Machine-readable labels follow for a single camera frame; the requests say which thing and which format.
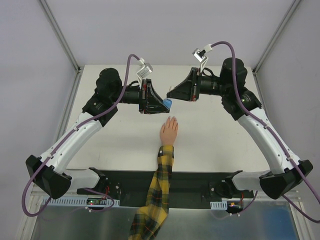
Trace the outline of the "blue nail polish bottle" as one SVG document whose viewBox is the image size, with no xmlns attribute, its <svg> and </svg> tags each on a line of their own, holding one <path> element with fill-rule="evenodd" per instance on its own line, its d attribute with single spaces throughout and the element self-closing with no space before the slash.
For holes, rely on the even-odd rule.
<svg viewBox="0 0 320 240">
<path fill-rule="evenodd" d="M 165 98 L 163 99 L 162 101 L 162 104 L 168 109 L 170 110 L 171 109 L 171 106 L 172 106 L 172 100 L 170 98 Z"/>
</svg>

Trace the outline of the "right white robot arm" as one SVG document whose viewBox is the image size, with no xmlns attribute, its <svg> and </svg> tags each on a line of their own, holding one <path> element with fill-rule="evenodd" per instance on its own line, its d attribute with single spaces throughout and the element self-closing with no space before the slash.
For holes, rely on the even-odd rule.
<svg viewBox="0 0 320 240">
<path fill-rule="evenodd" d="M 226 58 L 218 76 L 205 67 L 191 68 L 188 76 L 167 93 L 170 99 L 195 102 L 201 94 L 221 97 L 223 108 L 251 136 L 267 161 L 266 171 L 238 170 L 214 187 L 222 198 L 237 197 L 242 191 L 262 191 L 278 199 L 298 186 L 312 171 L 312 163 L 302 160 L 283 142 L 261 102 L 245 87 L 248 71 L 242 60 Z"/>
</svg>

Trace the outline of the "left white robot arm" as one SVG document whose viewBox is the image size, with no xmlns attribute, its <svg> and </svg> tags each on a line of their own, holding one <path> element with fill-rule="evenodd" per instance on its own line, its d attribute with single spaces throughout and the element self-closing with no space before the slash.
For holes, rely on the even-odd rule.
<svg viewBox="0 0 320 240">
<path fill-rule="evenodd" d="M 103 69 L 96 80 L 93 96 L 70 129 L 41 156 L 31 155 L 26 160 L 33 182 L 52 199 L 84 188 L 96 195 L 105 191 L 106 176 L 101 171 L 94 167 L 67 170 L 67 166 L 82 146 L 117 113 L 117 107 L 112 106 L 118 98 L 123 104 L 137 104 L 139 112 L 148 115 L 169 113 L 172 105 L 171 100 L 162 99 L 156 93 L 150 79 L 144 79 L 141 85 L 133 81 L 123 86 L 116 69 Z"/>
</svg>

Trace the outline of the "yellow plaid sleeve forearm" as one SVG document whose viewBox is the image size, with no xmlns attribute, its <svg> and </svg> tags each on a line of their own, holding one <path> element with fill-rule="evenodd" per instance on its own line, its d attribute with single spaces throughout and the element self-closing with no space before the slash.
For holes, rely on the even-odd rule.
<svg viewBox="0 0 320 240">
<path fill-rule="evenodd" d="M 174 164 L 174 147 L 163 145 L 157 156 L 157 170 L 153 173 L 145 205 L 133 218 L 129 240 L 153 240 L 169 215 L 169 195 Z"/>
</svg>

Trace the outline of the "mannequin hand with nails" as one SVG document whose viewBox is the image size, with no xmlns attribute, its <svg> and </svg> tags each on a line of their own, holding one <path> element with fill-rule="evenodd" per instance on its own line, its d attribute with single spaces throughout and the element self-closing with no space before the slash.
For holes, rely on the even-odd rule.
<svg viewBox="0 0 320 240">
<path fill-rule="evenodd" d="M 178 135 L 179 125 L 176 117 L 168 117 L 166 122 L 162 125 L 160 129 L 160 141 L 163 146 L 173 146 L 177 135 Z"/>
</svg>

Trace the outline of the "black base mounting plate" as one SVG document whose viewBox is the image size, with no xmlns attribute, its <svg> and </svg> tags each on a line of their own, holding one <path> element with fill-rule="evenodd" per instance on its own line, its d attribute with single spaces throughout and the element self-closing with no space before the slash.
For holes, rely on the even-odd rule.
<svg viewBox="0 0 320 240">
<path fill-rule="evenodd" d="M 227 172 L 169 172 L 101 170 L 97 186 L 82 187 L 77 194 L 107 194 L 122 207 L 147 204 L 180 209 L 209 209 L 222 197 L 217 188 Z"/>
</svg>

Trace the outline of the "left aluminium frame post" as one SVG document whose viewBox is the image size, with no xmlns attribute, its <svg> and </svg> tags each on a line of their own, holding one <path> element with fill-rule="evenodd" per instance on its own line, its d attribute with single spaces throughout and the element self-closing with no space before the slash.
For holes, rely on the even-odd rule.
<svg viewBox="0 0 320 240">
<path fill-rule="evenodd" d="M 76 73 L 79 73 L 81 70 L 81 66 L 78 64 L 78 61 L 76 60 L 55 16 L 53 11 L 51 10 L 51 7 L 49 6 L 48 2 L 46 0 L 38 0 L 37 1 L 39 6 L 41 7 L 45 17 L 47 18 L 60 46 L 62 47 L 62 50 L 64 51 L 68 61 L 72 65 L 73 69 Z"/>
</svg>

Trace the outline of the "aluminium frame post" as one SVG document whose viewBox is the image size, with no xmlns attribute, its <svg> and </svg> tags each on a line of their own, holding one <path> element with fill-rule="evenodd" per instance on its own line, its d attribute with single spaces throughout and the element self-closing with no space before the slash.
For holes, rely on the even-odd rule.
<svg viewBox="0 0 320 240">
<path fill-rule="evenodd" d="M 76 73 L 79 73 L 81 70 L 81 66 L 78 64 L 78 61 L 76 60 L 55 16 L 53 11 L 51 10 L 51 7 L 49 6 L 48 2 L 46 0 L 38 0 L 37 1 L 39 6 L 41 7 L 45 17 L 47 18 L 60 46 L 62 47 L 62 50 L 64 51 L 68 61 L 72 65 L 73 69 Z"/>
<path fill-rule="evenodd" d="M 267 60 L 268 56 L 272 52 L 273 48 L 275 47 L 276 43 L 280 39 L 281 35 L 285 31 L 286 27 L 288 26 L 289 22 L 299 9 L 300 5 L 303 3 L 303 0 L 293 0 L 289 5 L 289 8 L 286 10 L 283 18 L 279 22 L 276 30 L 274 31 L 272 37 L 268 41 L 263 53 L 261 54 L 258 62 L 256 63 L 255 67 L 252 69 L 252 73 L 254 76 L 257 75 L 259 70 L 262 68 L 263 64 Z"/>
</svg>

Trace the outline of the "right aluminium frame post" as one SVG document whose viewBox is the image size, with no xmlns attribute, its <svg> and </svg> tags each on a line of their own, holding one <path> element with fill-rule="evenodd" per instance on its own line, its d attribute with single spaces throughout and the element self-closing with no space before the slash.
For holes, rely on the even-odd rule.
<svg viewBox="0 0 320 240">
<path fill-rule="evenodd" d="M 286 27 L 288 26 L 289 22 L 299 9 L 300 5 L 303 3 L 303 0 L 293 0 L 289 5 L 289 8 L 286 10 L 283 18 L 279 22 L 276 30 L 274 31 L 272 37 L 268 41 L 263 53 L 261 54 L 258 62 L 256 63 L 255 67 L 252 69 L 252 73 L 254 76 L 257 75 L 259 70 L 262 68 L 263 64 L 267 60 L 268 56 L 272 52 L 273 48 L 275 47 L 276 43 L 280 39 L 281 35 L 285 31 Z"/>
</svg>

